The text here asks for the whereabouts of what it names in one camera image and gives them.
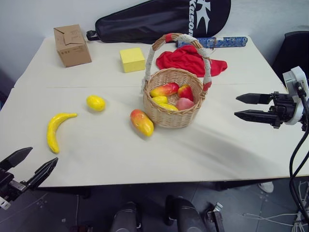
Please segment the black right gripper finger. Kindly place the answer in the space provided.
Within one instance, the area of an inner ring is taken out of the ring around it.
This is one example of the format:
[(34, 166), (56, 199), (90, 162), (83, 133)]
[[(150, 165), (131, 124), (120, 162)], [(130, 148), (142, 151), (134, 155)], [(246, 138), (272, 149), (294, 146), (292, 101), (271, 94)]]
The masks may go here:
[(273, 97), (271, 94), (247, 93), (236, 97), (236, 100), (246, 104), (269, 104)]
[(257, 123), (275, 124), (277, 122), (277, 115), (271, 112), (264, 112), (259, 110), (244, 110), (234, 113), (238, 118)]

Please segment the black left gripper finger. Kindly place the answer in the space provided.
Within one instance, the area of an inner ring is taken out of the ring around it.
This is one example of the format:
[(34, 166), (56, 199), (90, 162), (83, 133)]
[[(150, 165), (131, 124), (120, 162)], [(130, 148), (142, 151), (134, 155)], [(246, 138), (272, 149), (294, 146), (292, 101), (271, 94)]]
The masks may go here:
[(5, 159), (3, 159), (0, 162), (0, 171), (7, 172), (11, 168), (17, 166), (28, 156), (28, 154), (32, 149), (33, 149), (32, 147), (22, 148), (20, 150), (15, 151)]
[(27, 188), (36, 189), (41, 183), (43, 183), (56, 167), (57, 162), (58, 158), (54, 158), (44, 163), (39, 169), (37, 169), (34, 173), (34, 176), (26, 182)]

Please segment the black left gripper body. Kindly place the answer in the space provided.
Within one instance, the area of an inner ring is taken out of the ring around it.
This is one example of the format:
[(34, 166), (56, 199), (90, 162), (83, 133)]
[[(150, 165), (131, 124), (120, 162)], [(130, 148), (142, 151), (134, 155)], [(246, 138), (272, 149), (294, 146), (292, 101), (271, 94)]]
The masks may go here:
[(0, 170), (0, 200), (10, 203), (15, 201), (28, 189), (28, 181), (17, 182), (14, 175), (3, 169)]

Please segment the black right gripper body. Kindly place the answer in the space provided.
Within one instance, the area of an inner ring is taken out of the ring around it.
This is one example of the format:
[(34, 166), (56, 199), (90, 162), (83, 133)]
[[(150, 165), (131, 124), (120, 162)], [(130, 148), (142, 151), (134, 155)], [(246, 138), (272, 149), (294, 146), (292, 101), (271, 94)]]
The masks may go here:
[(288, 94), (275, 91), (270, 95), (274, 105), (270, 106), (268, 112), (275, 116), (275, 119), (270, 124), (278, 129), (282, 123), (289, 121), (293, 117), (296, 109), (296, 102)]

